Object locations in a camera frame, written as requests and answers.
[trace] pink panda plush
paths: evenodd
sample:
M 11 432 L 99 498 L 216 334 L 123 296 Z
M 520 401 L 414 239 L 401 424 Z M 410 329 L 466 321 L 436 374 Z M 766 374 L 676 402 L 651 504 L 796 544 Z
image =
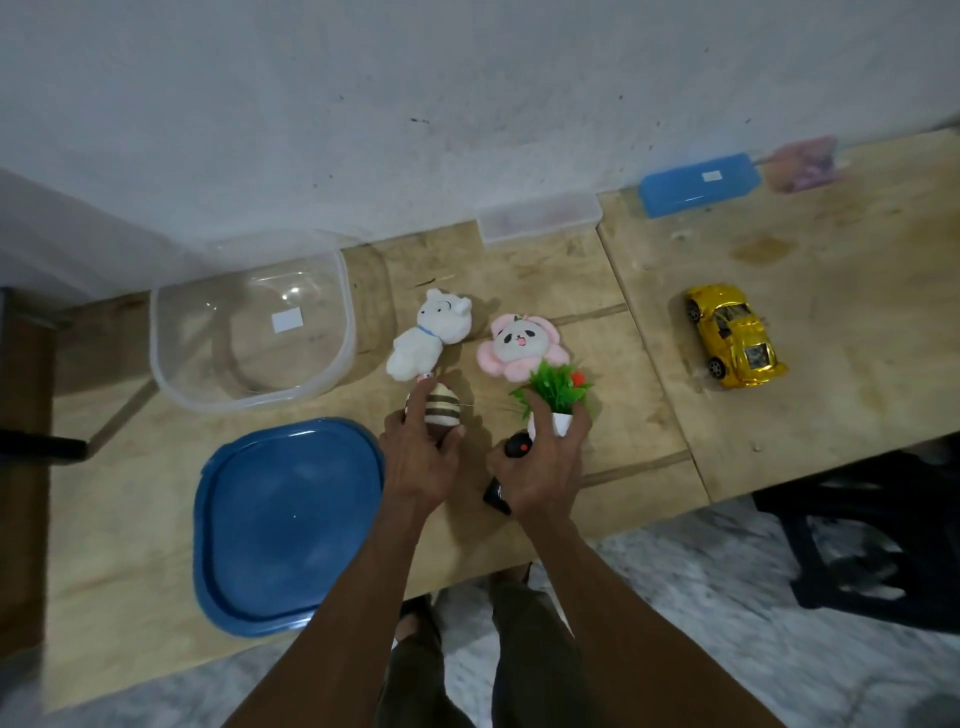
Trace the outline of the pink panda plush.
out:
M 540 316 L 505 313 L 490 326 L 492 341 L 477 350 L 480 369 L 508 381 L 526 381 L 540 363 L 569 364 L 570 355 L 560 346 L 557 328 Z

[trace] blue lid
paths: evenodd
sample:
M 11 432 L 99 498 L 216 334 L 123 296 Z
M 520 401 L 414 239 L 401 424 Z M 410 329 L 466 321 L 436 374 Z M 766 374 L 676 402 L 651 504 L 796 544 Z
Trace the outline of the blue lid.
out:
M 193 583 L 221 629 L 260 637 L 306 624 L 363 544 L 383 458 L 350 420 L 252 432 L 218 449 L 194 502 Z
M 754 164 L 747 155 L 739 154 L 655 172 L 640 181 L 638 191 L 647 215 L 662 217 L 742 197 L 759 184 Z

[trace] toy car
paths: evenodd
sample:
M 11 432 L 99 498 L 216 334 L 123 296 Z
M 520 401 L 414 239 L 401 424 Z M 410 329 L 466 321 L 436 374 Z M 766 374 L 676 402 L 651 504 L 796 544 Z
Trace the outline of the toy car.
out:
M 710 376 L 725 387 L 753 387 L 786 373 L 766 329 L 736 286 L 690 288 L 684 306 L 707 350 Z

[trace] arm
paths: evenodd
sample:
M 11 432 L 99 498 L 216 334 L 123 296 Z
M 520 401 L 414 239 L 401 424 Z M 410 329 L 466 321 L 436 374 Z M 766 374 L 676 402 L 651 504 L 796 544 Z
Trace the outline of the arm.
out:
M 383 499 L 367 540 L 228 728 L 372 725 L 414 549 L 457 472 L 462 427 L 440 449 L 426 433 L 435 385 L 427 379 L 414 388 L 405 421 L 402 412 L 385 421 Z
M 584 661 L 591 690 L 615 726 L 752 726 L 781 723 L 694 641 L 643 601 L 580 537 L 570 519 L 579 490 L 580 448 L 590 429 L 578 402 L 566 437 L 549 407 L 527 394 L 537 440 L 491 466 L 546 567 Z

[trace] white label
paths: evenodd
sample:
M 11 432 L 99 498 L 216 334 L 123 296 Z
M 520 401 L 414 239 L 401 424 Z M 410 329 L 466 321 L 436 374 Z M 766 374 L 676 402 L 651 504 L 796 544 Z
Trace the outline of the white label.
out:
M 274 314 L 274 333 L 289 331 L 291 328 L 300 328 L 303 326 L 303 317 L 300 315 L 300 307 L 291 308 L 289 311 L 280 311 Z

